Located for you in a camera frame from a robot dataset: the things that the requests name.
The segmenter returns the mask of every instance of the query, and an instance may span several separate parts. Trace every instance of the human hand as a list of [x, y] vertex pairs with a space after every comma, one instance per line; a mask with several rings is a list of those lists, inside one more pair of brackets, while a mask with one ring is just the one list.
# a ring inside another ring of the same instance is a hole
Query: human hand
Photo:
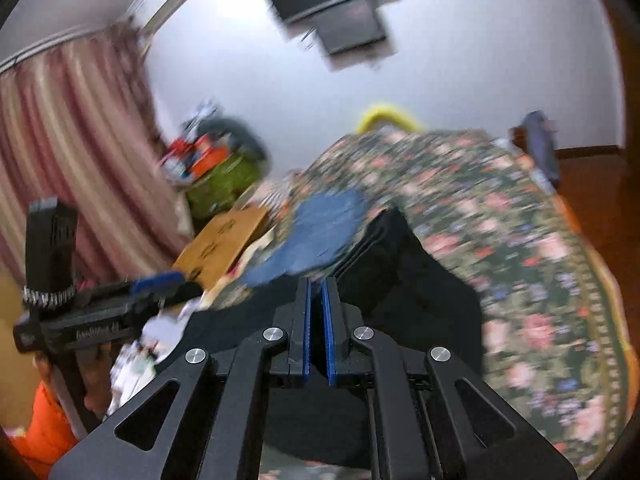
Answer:
[[[100, 345], [96, 348], [95, 359], [89, 364], [79, 365], [82, 381], [86, 389], [84, 406], [95, 413], [100, 420], [107, 412], [111, 403], [111, 344]], [[40, 379], [47, 389], [49, 398], [59, 403], [58, 396], [51, 383], [52, 366], [46, 355], [37, 353], [33, 365], [40, 375]]]

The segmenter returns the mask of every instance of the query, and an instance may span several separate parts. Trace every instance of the black fabric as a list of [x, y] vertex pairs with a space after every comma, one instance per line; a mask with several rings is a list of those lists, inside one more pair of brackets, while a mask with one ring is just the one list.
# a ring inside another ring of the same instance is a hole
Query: black fabric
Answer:
[[367, 325], [422, 352], [444, 346], [482, 375], [478, 295], [423, 250], [398, 209], [376, 217], [334, 276]]
[[[340, 298], [362, 310], [366, 324], [409, 348], [452, 349], [481, 372], [481, 314], [475, 291], [421, 247], [397, 210], [381, 213], [334, 272]], [[269, 326], [275, 309], [294, 300], [297, 278], [282, 276], [254, 290], [237, 306], [197, 312], [163, 370], [194, 347], [211, 353], [232, 348]], [[302, 390], [273, 389], [264, 442], [281, 452], [329, 464], [370, 467], [367, 409], [361, 392], [328, 386], [322, 307], [312, 307], [312, 371]]]
[[297, 286], [297, 276], [281, 276], [256, 287], [250, 297], [236, 306], [194, 312], [182, 339], [174, 351], [156, 365], [156, 372], [162, 372], [192, 348], [215, 354], [234, 348], [245, 337], [271, 326], [276, 309], [295, 301]]

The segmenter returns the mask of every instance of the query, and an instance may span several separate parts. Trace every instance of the blue cloth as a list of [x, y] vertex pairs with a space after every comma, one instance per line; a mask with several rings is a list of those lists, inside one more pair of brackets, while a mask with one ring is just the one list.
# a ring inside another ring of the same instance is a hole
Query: blue cloth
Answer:
[[365, 197], [356, 189], [313, 195], [298, 206], [289, 237], [266, 261], [247, 269], [240, 281], [259, 286], [283, 274], [332, 264], [353, 239], [366, 211]]
[[560, 165], [556, 158], [554, 133], [547, 126], [546, 115], [540, 110], [527, 114], [522, 125], [527, 131], [527, 151], [546, 179], [557, 189], [560, 185]]

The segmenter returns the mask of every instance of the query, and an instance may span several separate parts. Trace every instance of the blue gripper pad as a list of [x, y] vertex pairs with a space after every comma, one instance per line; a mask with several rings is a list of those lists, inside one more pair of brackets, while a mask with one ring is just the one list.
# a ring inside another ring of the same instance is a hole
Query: blue gripper pad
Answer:
[[302, 380], [306, 382], [311, 373], [311, 280], [306, 282], [305, 339], [302, 354]]
[[329, 289], [326, 280], [322, 282], [322, 312], [324, 318], [324, 350], [326, 354], [326, 376], [329, 386], [335, 386], [335, 342], [334, 327], [331, 322]]
[[171, 272], [164, 272], [151, 276], [150, 278], [137, 280], [131, 287], [130, 293], [136, 294], [138, 292], [145, 292], [146, 290], [157, 290], [158, 288], [177, 286], [184, 282], [184, 274], [179, 270], [172, 270]]

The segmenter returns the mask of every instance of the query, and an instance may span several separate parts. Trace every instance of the silver screw head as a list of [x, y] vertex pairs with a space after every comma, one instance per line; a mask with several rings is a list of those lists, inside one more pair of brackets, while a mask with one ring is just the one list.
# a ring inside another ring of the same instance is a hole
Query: silver screw head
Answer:
[[207, 353], [202, 348], [192, 348], [185, 355], [184, 358], [188, 363], [196, 365], [204, 361]]
[[373, 337], [373, 329], [369, 326], [359, 326], [353, 331], [353, 335], [361, 341], [371, 339]]
[[451, 352], [444, 348], [444, 346], [436, 346], [431, 349], [431, 357], [436, 361], [440, 361], [443, 363], [444, 361], [448, 361], [451, 357]]
[[262, 332], [262, 337], [267, 341], [277, 341], [278, 339], [282, 338], [282, 336], [284, 336], [284, 332], [277, 326], [272, 326], [271, 328], [268, 328], [267, 330]]

